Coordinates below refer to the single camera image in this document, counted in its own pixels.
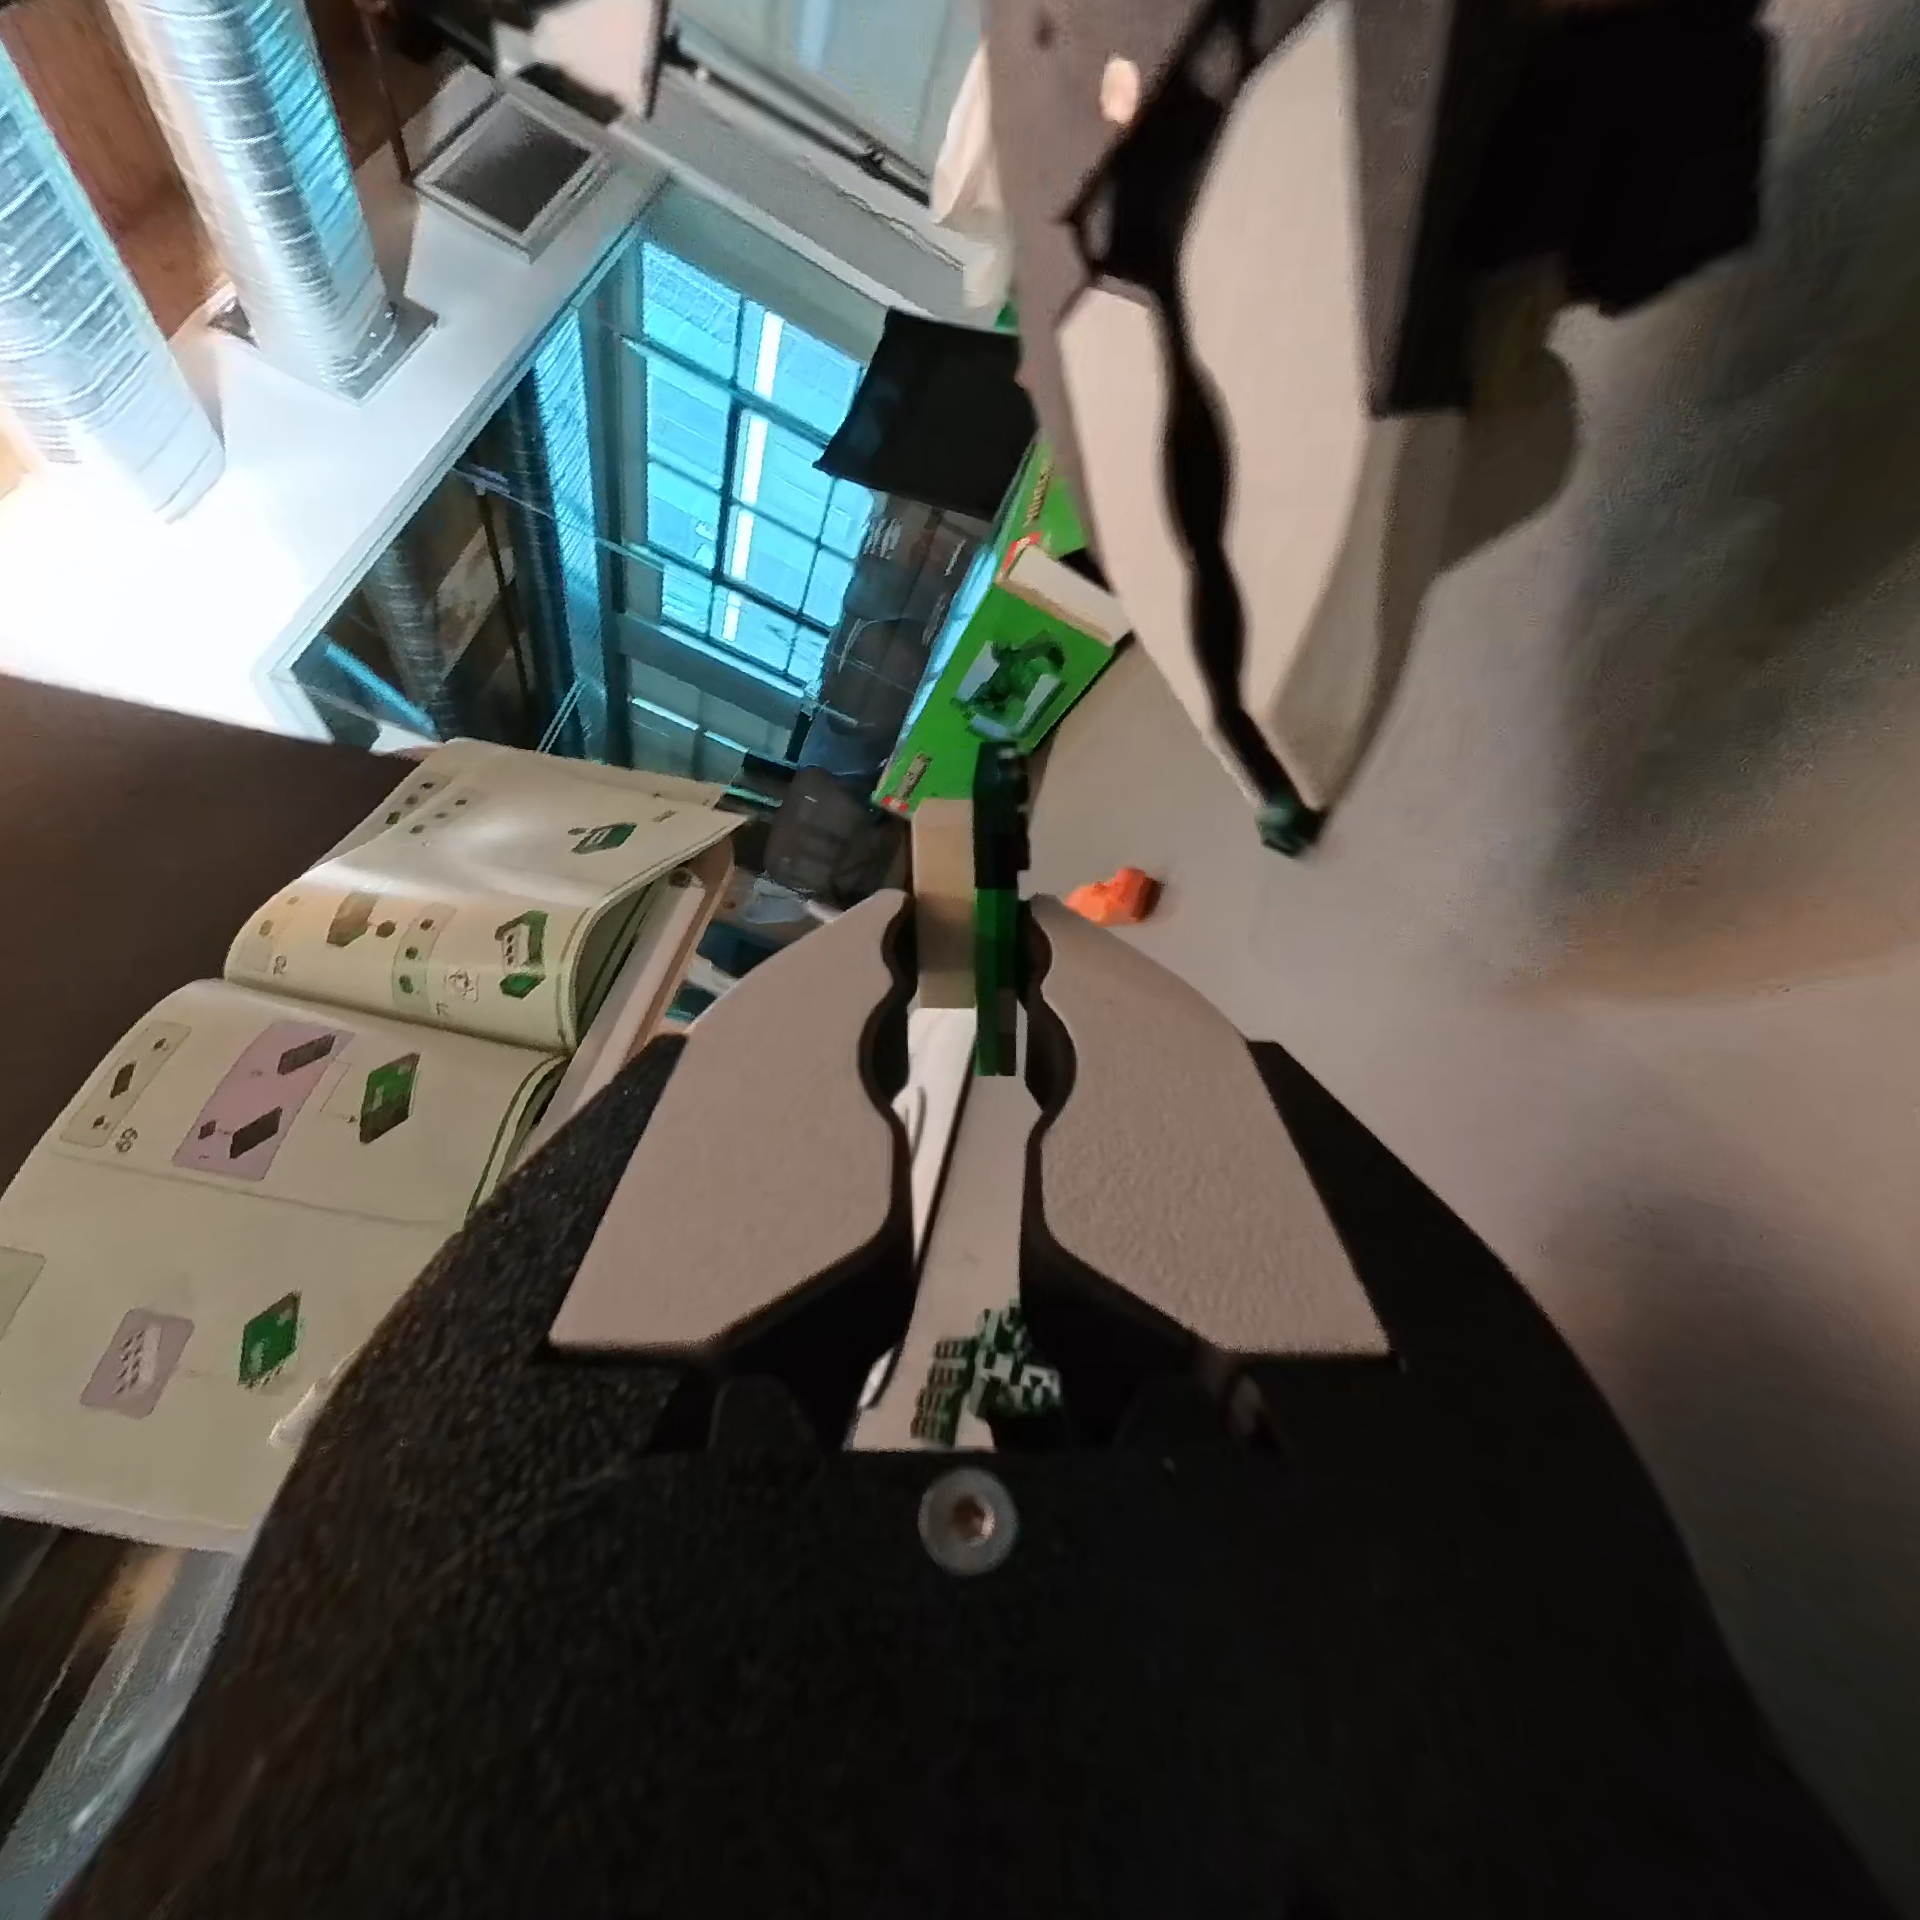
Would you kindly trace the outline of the silver ventilation duct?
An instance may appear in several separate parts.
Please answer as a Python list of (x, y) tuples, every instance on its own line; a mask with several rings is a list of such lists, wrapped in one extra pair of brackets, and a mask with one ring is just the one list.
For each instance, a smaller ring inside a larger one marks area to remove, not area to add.
[(37, 471), (161, 521), (222, 442), (10, 54), (2, 56), (2, 402)]
[(367, 402), (433, 320), (397, 300), (299, 3), (114, 3), (247, 341), (277, 372)]

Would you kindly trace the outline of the large gridded window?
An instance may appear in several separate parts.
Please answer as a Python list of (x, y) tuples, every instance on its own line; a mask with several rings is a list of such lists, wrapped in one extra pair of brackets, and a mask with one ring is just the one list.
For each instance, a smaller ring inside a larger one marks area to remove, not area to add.
[(653, 238), (620, 364), (641, 408), (637, 521), (659, 619), (799, 692), (822, 685), (877, 495), (820, 466), (861, 364)]

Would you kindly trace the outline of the green lego set box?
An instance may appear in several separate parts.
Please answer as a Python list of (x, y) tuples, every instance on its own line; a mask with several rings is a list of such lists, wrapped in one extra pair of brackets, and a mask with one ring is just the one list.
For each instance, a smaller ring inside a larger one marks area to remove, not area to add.
[(1090, 551), (1066, 469), (1044, 436), (1030, 443), (997, 518), (997, 552), (1024, 540), (1039, 540), (1053, 559)]
[(986, 747), (1033, 755), (1129, 637), (1121, 601), (1040, 536), (1009, 543), (963, 588), (908, 709), (874, 805), (908, 818), (968, 799)]

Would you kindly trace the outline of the lego instruction booklet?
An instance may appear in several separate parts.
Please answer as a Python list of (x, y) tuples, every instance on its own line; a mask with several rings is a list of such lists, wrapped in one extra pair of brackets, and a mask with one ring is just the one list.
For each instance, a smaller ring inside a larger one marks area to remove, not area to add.
[(239, 1549), (422, 1266), (646, 1035), (726, 786), (424, 752), (5, 1187), (7, 1521)]

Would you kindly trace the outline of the black monitor screen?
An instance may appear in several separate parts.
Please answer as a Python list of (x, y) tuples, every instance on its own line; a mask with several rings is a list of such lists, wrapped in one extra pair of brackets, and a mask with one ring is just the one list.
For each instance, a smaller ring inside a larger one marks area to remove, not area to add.
[(1017, 335), (892, 308), (813, 466), (874, 494), (993, 521), (1035, 432)]

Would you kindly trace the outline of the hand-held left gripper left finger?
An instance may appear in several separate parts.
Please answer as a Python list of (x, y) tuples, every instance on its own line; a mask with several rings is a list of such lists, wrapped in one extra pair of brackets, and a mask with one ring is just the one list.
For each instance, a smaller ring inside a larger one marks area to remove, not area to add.
[(550, 1345), (719, 1358), (877, 1261), (877, 1348), (915, 1294), (903, 1081), (915, 907), (881, 888), (705, 1011), (622, 1171)]

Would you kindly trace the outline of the green lego creeper model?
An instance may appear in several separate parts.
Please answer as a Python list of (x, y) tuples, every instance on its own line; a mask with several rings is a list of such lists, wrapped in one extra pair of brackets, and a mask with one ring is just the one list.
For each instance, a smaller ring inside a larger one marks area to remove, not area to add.
[(908, 1432), (957, 1447), (963, 1420), (989, 1429), (1053, 1420), (1066, 1409), (1059, 1372), (1039, 1356), (1019, 1303), (987, 1308), (971, 1331), (936, 1340)]

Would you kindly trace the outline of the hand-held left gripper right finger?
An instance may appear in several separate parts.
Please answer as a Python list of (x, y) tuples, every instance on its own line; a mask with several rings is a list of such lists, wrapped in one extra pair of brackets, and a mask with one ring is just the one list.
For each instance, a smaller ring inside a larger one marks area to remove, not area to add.
[(1053, 1363), (1092, 1365), (1100, 1345), (1149, 1365), (1386, 1358), (1235, 1023), (1062, 899), (1027, 914), (1021, 1305)]

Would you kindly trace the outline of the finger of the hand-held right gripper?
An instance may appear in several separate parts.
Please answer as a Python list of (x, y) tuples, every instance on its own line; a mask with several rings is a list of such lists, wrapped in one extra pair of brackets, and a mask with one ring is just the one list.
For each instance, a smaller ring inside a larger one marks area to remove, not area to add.
[(1372, 411), (1360, 151), (1358, 9), (1321, 4), (1242, 90), (1181, 256), (1228, 439), (1239, 709), (1309, 812), (1358, 775), (1428, 588), (1571, 469), (1571, 372), (1529, 268), (1469, 326), (1462, 411)]
[(1243, 709), (1228, 555), (1231, 436), (1182, 253), (1239, 93), (1278, 47), (1260, 4), (984, 11), (1024, 372), (1097, 559), (1168, 686), (1252, 803), (1279, 760)]

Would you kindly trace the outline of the white air vent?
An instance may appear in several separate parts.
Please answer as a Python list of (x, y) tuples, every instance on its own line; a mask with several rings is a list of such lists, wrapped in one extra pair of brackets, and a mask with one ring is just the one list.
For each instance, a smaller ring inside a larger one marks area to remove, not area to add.
[(612, 159), (581, 133), (487, 86), (419, 164), (412, 196), (422, 219), (533, 265), (612, 181)]

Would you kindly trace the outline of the green white lego assembly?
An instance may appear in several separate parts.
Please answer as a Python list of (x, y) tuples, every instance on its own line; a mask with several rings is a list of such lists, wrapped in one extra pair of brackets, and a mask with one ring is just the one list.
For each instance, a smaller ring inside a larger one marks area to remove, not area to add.
[(972, 1070), (1012, 1078), (1021, 1066), (1030, 863), (1027, 758), (981, 744), (972, 787), (925, 801), (910, 826), (919, 1011), (972, 1015)]

